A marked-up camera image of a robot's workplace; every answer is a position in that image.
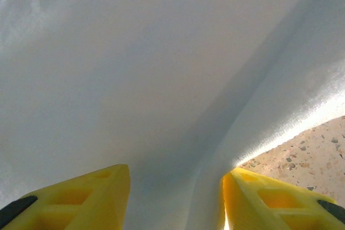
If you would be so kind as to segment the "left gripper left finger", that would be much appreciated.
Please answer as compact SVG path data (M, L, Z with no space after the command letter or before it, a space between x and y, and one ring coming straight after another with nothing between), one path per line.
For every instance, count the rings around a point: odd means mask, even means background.
M129 193L129 167L113 165L9 203L1 229L122 229Z

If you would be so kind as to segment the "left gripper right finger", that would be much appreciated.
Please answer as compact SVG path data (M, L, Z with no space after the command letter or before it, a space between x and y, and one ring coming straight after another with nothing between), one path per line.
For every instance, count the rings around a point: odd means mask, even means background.
M235 168L223 177L230 229L344 229L344 208L330 197Z

